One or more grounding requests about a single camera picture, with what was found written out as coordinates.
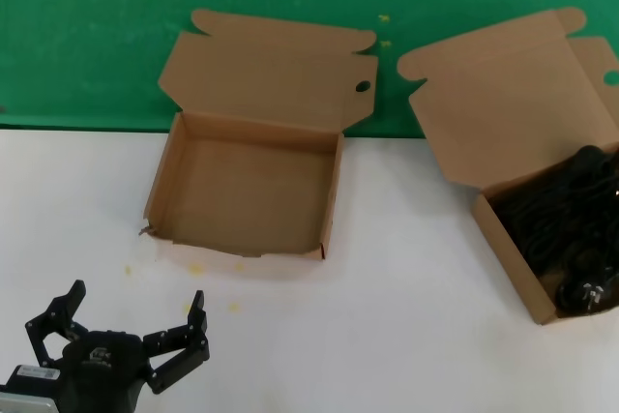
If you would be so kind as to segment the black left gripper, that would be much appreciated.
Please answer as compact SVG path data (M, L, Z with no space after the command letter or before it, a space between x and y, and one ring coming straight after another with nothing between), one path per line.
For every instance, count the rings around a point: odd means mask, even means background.
M55 297L47 309L25 324L40 367L55 368L44 340L56 334L69 342L59 367L76 394L76 412L133 412L146 382L155 395L183 379L210 358L206 337L205 296L198 290L188 311L187 323L145 336L88 330L74 321L86 295L83 280L76 280L67 294ZM175 352L158 368L148 359Z

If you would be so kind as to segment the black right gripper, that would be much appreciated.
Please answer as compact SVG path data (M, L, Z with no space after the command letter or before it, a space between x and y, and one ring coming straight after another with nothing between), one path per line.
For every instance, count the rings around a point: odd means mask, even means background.
M618 239L618 161L605 161L602 194L602 233L605 244Z

